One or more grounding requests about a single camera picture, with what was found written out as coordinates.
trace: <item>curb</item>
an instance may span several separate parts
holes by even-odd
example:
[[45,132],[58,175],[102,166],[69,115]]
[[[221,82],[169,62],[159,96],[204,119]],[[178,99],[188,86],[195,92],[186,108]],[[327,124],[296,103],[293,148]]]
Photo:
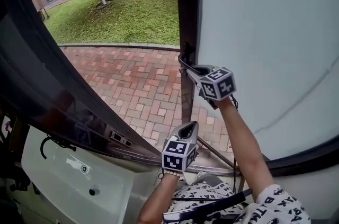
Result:
[[164,51],[180,52],[180,46],[170,44],[156,44],[156,43],[115,43],[115,42],[90,42],[90,43],[64,43],[59,44],[59,47],[121,47],[121,48],[143,48]]

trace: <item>white shirt with black print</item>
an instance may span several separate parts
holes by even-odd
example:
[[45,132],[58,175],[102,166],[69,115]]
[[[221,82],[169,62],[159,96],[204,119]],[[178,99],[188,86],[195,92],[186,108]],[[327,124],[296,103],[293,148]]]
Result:
[[[174,193],[175,198],[206,198],[221,199],[234,195],[228,183],[220,183],[217,186],[209,186],[206,182],[197,185],[184,186]],[[187,210],[201,206],[212,201],[173,201],[167,212]],[[301,203],[290,196],[283,188],[273,184],[258,196],[256,203],[251,203],[245,209],[236,205],[220,211],[222,216],[227,214],[240,214],[234,223],[249,224],[306,224],[310,223],[310,217],[305,212]],[[180,224],[192,224],[191,220],[185,220]]]

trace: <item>cable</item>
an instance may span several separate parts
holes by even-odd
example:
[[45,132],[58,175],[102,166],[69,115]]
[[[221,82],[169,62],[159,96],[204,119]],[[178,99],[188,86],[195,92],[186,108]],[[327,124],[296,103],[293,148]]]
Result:
[[[233,96],[233,94],[230,95],[231,100],[234,104],[234,107],[238,110],[239,104],[238,101],[235,99],[235,97]],[[237,193],[237,189],[235,187],[235,183],[236,183],[236,167],[237,167],[237,161],[234,157],[234,165],[233,165],[233,193]]]
[[61,148],[69,148],[71,149],[72,151],[76,151],[76,147],[75,146],[72,146],[70,143],[68,143],[67,141],[65,140],[57,140],[55,139],[54,137],[51,137],[50,135],[47,134],[47,137],[41,142],[41,145],[40,145],[40,153],[41,155],[43,156],[44,159],[47,159],[46,155],[44,154],[43,152],[43,147],[45,145],[45,143],[48,141],[48,140],[52,140],[54,143],[56,143],[57,145],[59,145]]

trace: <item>red brick walkway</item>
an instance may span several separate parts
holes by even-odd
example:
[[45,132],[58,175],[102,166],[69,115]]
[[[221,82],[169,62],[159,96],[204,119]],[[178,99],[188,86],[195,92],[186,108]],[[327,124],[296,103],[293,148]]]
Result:
[[[181,77],[178,52],[119,47],[61,47],[89,85],[138,134],[162,150],[164,141],[181,124]],[[194,105],[192,121],[199,136],[233,159],[224,122]],[[205,148],[196,164],[224,167]]]

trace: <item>wrist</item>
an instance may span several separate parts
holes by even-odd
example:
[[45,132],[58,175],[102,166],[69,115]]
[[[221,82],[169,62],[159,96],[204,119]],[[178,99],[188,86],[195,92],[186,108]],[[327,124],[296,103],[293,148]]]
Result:
[[235,106],[232,104],[230,100],[224,101],[223,105],[219,106],[219,110],[221,113],[228,112],[230,110],[235,110]]
[[162,178],[162,181],[166,182],[173,182],[177,183],[179,181],[180,177],[174,176],[173,174],[165,173],[164,177]]
[[164,169],[164,176],[172,176],[172,177],[177,177],[180,179],[180,176],[182,175],[182,172],[176,172],[176,171],[171,171],[169,169]]

